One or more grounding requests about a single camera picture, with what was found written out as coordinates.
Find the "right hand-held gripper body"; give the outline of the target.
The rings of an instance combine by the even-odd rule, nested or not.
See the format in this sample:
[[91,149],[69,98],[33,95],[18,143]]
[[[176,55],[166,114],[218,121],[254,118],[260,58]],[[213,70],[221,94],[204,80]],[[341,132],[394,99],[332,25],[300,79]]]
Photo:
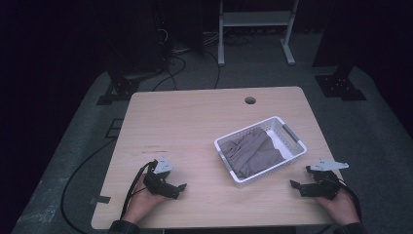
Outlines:
[[347,169],[347,163],[336,162],[327,159],[319,159],[311,166],[315,172],[310,174],[314,183],[301,184],[299,192],[302,197],[323,197],[333,200],[341,187],[341,182],[334,170]]

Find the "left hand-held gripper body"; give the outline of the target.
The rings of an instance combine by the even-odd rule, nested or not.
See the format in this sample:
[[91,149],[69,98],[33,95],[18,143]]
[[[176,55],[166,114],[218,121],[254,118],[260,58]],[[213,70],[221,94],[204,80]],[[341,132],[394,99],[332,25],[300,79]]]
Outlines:
[[178,187],[167,183],[161,176],[162,173],[171,172],[172,170],[173,167],[166,157],[154,160],[149,164],[143,183],[152,194],[177,199],[180,194]]

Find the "white plastic basket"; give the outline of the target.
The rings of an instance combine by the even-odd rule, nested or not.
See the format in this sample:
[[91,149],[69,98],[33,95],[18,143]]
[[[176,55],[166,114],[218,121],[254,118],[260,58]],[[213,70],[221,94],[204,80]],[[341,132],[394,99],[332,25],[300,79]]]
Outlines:
[[[273,146],[282,156],[279,163],[270,165],[267,169],[247,177],[238,177],[236,171],[230,165],[228,157],[224,153],[223,144],[232,140],[241,139],[247,136],[255,129],[261,129],[271,139]],[[259,178],[267,176],[285,166],[293,163],[299,157],[307,152],[306,145],[302,140],[286,125],[286,123],[278,116],[273,116],[263,121],[257,122],[226,136],[217,138],[214,141],[214,146],[218,155],[229,172],[232,180],[239,188],[245,187]]]

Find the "grey shorts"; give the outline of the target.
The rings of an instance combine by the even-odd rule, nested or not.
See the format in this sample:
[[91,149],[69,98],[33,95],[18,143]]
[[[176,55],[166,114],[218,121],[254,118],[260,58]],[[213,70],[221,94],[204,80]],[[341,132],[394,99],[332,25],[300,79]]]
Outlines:
[[262,129],[223,142],[221,150],[239,179],[254,176],[284,161],[272,139]]

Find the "person's left hand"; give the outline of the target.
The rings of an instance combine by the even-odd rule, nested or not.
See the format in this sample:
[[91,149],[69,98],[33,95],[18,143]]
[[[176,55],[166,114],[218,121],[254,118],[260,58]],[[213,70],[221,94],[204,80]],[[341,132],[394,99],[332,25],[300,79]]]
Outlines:
[[138,180],[133,195],[131,196],[128,208],[122,216],[122,220],[139,224],[146,216],[148,216],[156,207],[168,198],[162,195],[154,195],[145,188],[143,180],[146,174],[143,174]]

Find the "person's right hand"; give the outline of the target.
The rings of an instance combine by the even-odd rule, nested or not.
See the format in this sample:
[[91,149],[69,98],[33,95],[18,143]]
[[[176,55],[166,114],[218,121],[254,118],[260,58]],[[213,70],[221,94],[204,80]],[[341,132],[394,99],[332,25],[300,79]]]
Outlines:
[[321,205],[339,225],[348,225],[360,223],[356,206],[351,195],[343,189],[340,189],[333,200],[323,197],[316,197],[315,201]]

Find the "grey tape strip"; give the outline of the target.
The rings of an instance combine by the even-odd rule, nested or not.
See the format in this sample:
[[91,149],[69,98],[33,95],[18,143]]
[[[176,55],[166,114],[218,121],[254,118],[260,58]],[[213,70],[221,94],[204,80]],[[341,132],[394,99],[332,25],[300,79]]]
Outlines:
[[90,200],[90,204],[95,205],[97,203],[102,203],[102,204],[109,204],[111,197],[107,197],[107,196],[96,196],[96,197],[92,197]]

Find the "black stand base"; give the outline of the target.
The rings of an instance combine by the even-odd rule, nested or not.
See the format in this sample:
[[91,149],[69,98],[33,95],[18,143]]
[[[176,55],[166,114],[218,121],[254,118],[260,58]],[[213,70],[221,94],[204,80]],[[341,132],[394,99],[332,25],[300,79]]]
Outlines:
[[119,71],[108,71],[110,83],[106,92],[99,97],[97,105],[110,105],[114,101],[130,100],[140,84],[139,79],[127,79]]
[[343,101],[366,100],[349,78],[353,66],[339,65],[333,74],[316,75],[316,81],[326,98],[340,98]]

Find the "dark equipment cabinet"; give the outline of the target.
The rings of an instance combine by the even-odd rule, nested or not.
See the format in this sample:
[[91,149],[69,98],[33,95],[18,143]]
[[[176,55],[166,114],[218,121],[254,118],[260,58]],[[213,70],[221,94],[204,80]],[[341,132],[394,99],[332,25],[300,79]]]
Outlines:
[[159,71],[166,67],[152,0],[109,0],[117,26],[118,48],[132,68]]

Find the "white metal stand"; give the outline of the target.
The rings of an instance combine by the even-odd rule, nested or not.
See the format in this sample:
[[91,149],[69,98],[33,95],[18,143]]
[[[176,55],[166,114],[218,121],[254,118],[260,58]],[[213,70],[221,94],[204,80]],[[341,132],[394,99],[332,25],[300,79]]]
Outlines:
[[285,26],[286,33],[280,40],[288,65],[294,65],[295,59],[289,48],[289,40],[295,22],[297,8],[300,0],[293,0],[292,7],[289,11],[274,12],[225,12],[223,10],[224,1],[219,3],[219,20],[218,20],[218,46],[217,46],[217,64],[225,64],[224,50],[224,29],[227,27],[261,27],[261,26]]

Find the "black floor socket frame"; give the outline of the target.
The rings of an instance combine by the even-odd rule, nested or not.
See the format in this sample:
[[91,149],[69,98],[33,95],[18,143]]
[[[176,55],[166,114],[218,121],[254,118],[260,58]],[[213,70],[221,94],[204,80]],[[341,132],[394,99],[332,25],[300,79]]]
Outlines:
[[121,118],[114,118],[106,131],[105,137],[106,138],[117,138],[120,134],[122,129],[124,120]]

